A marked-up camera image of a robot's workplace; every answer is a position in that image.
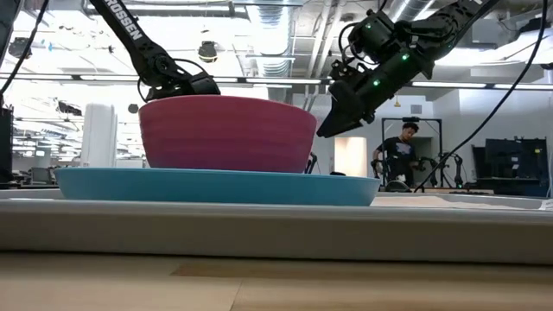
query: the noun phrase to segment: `white cylinder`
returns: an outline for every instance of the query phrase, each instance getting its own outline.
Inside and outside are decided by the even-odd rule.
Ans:
[[[80,166],[114,168],[118,117],[113,105],[88,104],[85,109]]]

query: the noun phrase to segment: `black t-shirt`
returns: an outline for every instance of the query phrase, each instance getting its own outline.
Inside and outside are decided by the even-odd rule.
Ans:
[[[413,170],[410,163],[416,161],[415,148],[412,144],[404,142],[399,137],[390,137],[384,141],[386,162],[390,165],[390,178],[395,179],[398,175],[405,175],[406,183],[412,185]],[[382,145],[378,151],[383,152]]]

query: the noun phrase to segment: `metal frame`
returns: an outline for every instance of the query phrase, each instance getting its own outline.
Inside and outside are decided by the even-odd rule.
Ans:
[[[383,172],[382,172],[382,186],[386,186],[386,157],[384,149],[385,141],[385,123],[386,121],[402,121],[402,122],[413,122],[419,123],[421,121],[433,121],[438,123],[438,144],[439,144],[439,154],[443,153],[443,137],[442,137],[442,120],[440,118],[425,118],[425,117],[383,117],[382,118],[382,163],[383,163]],[[443,169],[440,169],[440,187],[443,187],[444,173]]]

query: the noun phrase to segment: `ceiling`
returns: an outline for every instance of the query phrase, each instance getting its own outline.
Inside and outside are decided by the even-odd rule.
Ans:
[[[267,0],[251,0],[250,3],[256,1],[262,3]],[[386,10],[394,1],[407,0],[390,0]],[[138,0],[134,2],[137,4],[136,7],[141,5],[140,3],[144,2]],[[323,40],[319,50],[315,52],[315,60],[317,63],[324,62],[321,67],[321,77],[326,77],[330,63],[336,59],[336,55],[339,55],[337,32],[347,23],[363,19],[368,9],[375,10],[378,7],[377,1],[360,0],[342,2],[345,5],[341,9],[338,9],[339,2],[336,0],[333,2],[304,0],[303,5],[288,7],[287,10],[290,10],[291,16],[289,17],[288,35],[285,38],[288,39],[289,46],[286,53],[275,58],[275,55],[267,55],[267,50],[269,47],[277,45],[278,37],[271,35],[273,34],[271,32],[264,32],[265,28],[253,24],[255,18],[251,17],[255,13],[256,7],[241,4],[246,1],[234,2],[236,10],[234,17],[225,14],[218,15],[216,12],[228,10],[227,6],[220,3],[195,3],[188,5],[185,10],[174,10],[174,8],[161,10],[158,3],[168,3],[167,0],[152,0],[148,3],[156,4],[157,8],[154,10],[137,9],[138,23],[154,42],[165,48],[174,58],[200,62],[197,49],[201,42],[217,42],[218,60],[210,64],[201,62],[201,65],[210,74],[218,77],[258,76],[263,72],[260,70],[262,66],[260,64],[264,64],[264,61],[267,60],[277,61],[280,59],[280,61],[289,61],[290,63],[285,76],[309,78],[309,63],[313,61],[312,53],[316,48],[317,30],[321,28],[325,29],[322,37],[331,40],[331,44],[329,52],[324,54],[325,41]],[[329,17],[322,25],[321,21],[324,18],[321,17],[321,12],[324,10],[325,3],[332,4]],[[451,1],[437,0],[426,15],[447,3],[451,3]],[[40,1],[34,1],[33,4],[39,5]],[[531,35],[521,36],[517,41],[513,41],[516,33],[513,30],[525,25],[529,18],[535,17],[540,6],[541,1],[534,0],[501,1],[492,14],[486,20],[479,21],[478,25],[475,24],[474,31],[467,35],[467,41],[493,43],[499,48],[487,51],[475,50],[470,48],[469,43],[466,45],[469,48],[454,50],[437,63],[434,80],[465,82],[512,82],[515,80],[530,51],[527,43],[535,35],[533,37]],[[20,73],[136,74],[130,57],[118,38],[101,17],[88,10],[86,4],[84,7],[83,9],[80,0],[50,0],[49,12],[45,15],[33,42],[32,56],[25,60]],[[29,31],[35,24],[36,10],[33,9],[27,7],[18,16],[12,41],[17,37],[29,36]],[[250,19],[243,18],[244,15],[249,16]],[[537,58],[539,63],[553,62],[553,53],[550,52],[550,47],[553,47],[550,41],[553,42],[553,37],[548,37],[545,41],[548,44],[544,44],[540,48],[541,53]],[[509,54],[510,58],[504,57],[505,54]],[[0,72],[9,73],[16,61],[16,57],[6,54]],[[488,66],[478,64],[479,61],[487,62]],[[188,64],[182,66],[191,73],[198,71],[197,68]],[[541,77],[543,77],[543,70],[535,66],[528,73],[525,81],[532,82]],[[18,117],[30,121],[41,119],[39,124],[50,124],[44,126],[60,126],[68,133],[76,133],[76,139],[82,136],[82,117],[69,117],[60,113],[57,110],[59,101],[74,105],[82,111],[90,103],[115,105],[120,122],[118,128],[120,149],[126,149],[125,152],[128,154],[140,155],[142,144],[137,115],[127,111],[129,104],[142,102],[138,96],[137,87],[134,84],[87,85],[70,82],[17,80],[10,87],[6,102],[15,107],[15,114]],[[429,100],[438,96],[440,92],[442,91],[428,89],[403,89],[400,91],[401,94],[426,96]],[[223,93],[260,98],[269,96],[266,88],[251,86],[239,89],[224,88]],[[66,118],[70,118],[72,122],[64,123],[63,119]],[[31,136],[29,133],[32,133],[34,136],[40,136],[36,135],[40,132],[40,127],[18,126],[23,131],[22,135]]]

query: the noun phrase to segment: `machine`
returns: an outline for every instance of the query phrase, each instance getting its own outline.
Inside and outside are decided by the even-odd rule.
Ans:
[[[393,23],[383,11],[369,10],[363,21],[346,26],[346,29],[353,27],[347,39],[355,58],[363,60],[359,56],[362,53],[378,65],[374,69],[362,63],[352,67],[350,64],[355,58],[346,59],[345,49],[341,48],[342,61],[333,63],[330,74],[335,80],[329,87],[332,110],[318,129],[318,136],[331,137],[358,128],[362,126],[360,120],[372,122],[376,109],[417,74],[423,73],[431,79],[434,61],[448,54],[471,25],[498,1],[459,0],[415,22]],[[175,60],[155,44],[121,0],[92,0],[91,3],[129,51],[140,77],[138,83],[151,87],[145,100],[219,94],[213,77],[204,70],[195,75],[187,73],[176,62],[193,63],[191,60]],[[0,0],[0,7],[12,8],[13,0]],[[0,47],[3,45],[4,50],[17,11],[3,10],[0,16]]]

